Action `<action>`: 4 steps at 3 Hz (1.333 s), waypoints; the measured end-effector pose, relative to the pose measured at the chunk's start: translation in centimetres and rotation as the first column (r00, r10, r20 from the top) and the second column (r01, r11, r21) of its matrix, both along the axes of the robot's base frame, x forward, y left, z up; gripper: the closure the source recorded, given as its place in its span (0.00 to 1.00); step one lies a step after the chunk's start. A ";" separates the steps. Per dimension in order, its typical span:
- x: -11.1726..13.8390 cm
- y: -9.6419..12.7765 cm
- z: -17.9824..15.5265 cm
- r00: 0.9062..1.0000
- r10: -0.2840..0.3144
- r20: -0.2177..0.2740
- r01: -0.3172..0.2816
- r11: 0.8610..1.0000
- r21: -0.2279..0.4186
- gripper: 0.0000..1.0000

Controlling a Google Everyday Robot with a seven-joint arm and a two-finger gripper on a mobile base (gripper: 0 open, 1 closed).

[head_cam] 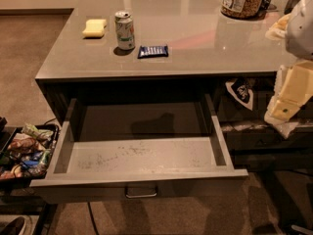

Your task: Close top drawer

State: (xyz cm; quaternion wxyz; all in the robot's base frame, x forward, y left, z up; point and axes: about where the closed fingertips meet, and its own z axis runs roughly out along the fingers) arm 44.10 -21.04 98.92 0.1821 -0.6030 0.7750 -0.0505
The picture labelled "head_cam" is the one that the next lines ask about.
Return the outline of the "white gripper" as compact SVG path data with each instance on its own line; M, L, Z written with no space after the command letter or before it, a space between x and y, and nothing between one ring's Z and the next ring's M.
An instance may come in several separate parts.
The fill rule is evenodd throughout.
M279 18L265 33L270 40L286 38L290 14ZM303 106L313 96L313 62L300 61L287 72L279 100L292 105Z

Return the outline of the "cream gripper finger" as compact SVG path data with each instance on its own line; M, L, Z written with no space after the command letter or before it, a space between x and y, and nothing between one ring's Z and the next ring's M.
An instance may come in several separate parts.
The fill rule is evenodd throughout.
M282 124L288 122L299 110L298 105L272 97L267 106L264 120L273 125Z

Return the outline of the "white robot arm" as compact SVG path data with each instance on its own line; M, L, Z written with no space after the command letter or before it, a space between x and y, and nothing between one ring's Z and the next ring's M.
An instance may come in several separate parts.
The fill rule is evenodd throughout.
M264 120L277 125L288 122L313 96L313 0L299 0L288 15L266 32L286 42L286 50L298 61L280 66Z

